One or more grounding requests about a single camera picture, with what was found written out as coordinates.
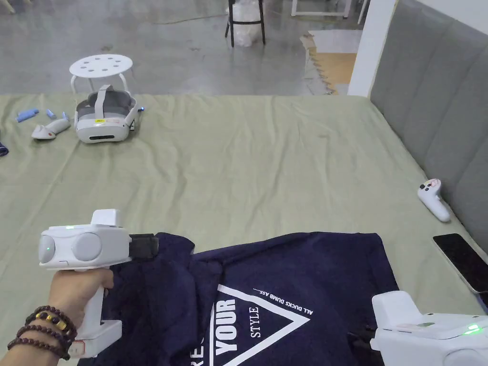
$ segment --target dark wooden bead bracelet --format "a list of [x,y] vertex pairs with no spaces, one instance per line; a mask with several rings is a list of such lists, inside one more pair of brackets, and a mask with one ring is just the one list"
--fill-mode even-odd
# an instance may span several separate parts
[[34,347],[37,347],[40,349],[44,349],[46,351],[51,351],[56,356],[66,360],[66,361],[68,361],[70,359],[69,354],[66,351],[64,351],[61,347],[51,346],[51,345],[48,345],[47,343],[40,342],[38,340],[29,339],[29,338],[16,338],[8,344],[7,349],[10,351],[12,349],[12,347],[16,346],[16,345],[34,346]]
[[77,333],[76,327],[73,324],[73,322],[71,321],[71,319],[68,318],[62,311],[56,309],[54,306],[49,306],[49,305],[39,306],[31,315],[29,315],[25,319],[25,325],[29,325],[30,323],[32,323],[36,319],[36,315],[42,311],[49,311],[53,314],[56,314],[61,320],[63,320],[63,322],[66,323],[66,329],[61,329],[61,331],[63,333],[65,333],[65,336],[68,339],[70,339],[71,341],[73,341],[76,338],[78,333]]
[[29,332],[31,330],[34,330],[36,332],[41,332],[44,334],[47,334],[53,338],[56,338],[56,340],[60,343],[61,347],[64,349],[64,351],[67,353],[68,349],[70,348],[72,341],[66,339],[61,333],[56,332],[55,330],[52,330],[51,328],[48,328],[46,326],[41,326],[41,325],[25,325],[22,328],[19,329],[17,332],[17,338],[20,338],[22,334],[25,332]]

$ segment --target hand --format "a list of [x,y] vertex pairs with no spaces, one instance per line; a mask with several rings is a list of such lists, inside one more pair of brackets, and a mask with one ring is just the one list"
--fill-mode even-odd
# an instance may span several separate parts
[[114,274],[111,270],[100,268],[85,272],[58,271],[51,284],[48,305],[61,310],[79,328],[85,316],[85,306],[100,286],[114,286]]

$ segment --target black stool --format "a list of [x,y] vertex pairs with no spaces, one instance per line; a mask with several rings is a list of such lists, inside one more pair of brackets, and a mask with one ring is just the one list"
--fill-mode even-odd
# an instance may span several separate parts
[[264,35],[263,0],[258,0],[258,1],[259,1],[260,20],[234,21],[232,5],[235,3],[235,0],[229,0],[229,21],[227,22],[227,29],[225,30],[225,38],[227,38],[227,35],[229,34],[229,28],[230,28],[230,43],[232,44],[232,47],[234,47],[234,24],[243,24],[243,25],[261,24],[261,33],[263,34],[263,44],[266,44],[266,37]]

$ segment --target white vr controller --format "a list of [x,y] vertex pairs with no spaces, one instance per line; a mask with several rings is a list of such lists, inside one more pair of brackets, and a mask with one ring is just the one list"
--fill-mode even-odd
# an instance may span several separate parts
[[[121,225],[118,210],[97,210],[88,225],[52,226],[43,231],[39,242],[40,266],[85,271],[128,262],[131,240]],[[120,320],[101,324],[103,291],[100,287],[85,308],[78,336],[69,349],[73,358],[94,357],[122,336]]]
[[421,184],[417,190],[417,196],[422,203],[442,222],[450,220],[450,214],[447,208],[441,203],[440,179],[430,179],[424,184]]
[[66,130],[69,126],[69,118],[63,112],[63,118],[60,120],[56,120],[47,124],[46,126],[42,126],[38,124],[32,132],[32,138],[36,140],[53,140],[56,138],[56,135],[64,130]]
[[488,366],[488,316],[422,315],[404,291],[373,297],[373,309],[385,366]]

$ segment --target white vr headset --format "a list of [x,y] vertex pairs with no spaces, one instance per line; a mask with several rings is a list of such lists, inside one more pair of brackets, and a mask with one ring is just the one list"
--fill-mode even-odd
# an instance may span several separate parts
[[104,85],[76,107],[76,134],[85,143],[123,141],[135,129],[138,110],[128,92]]

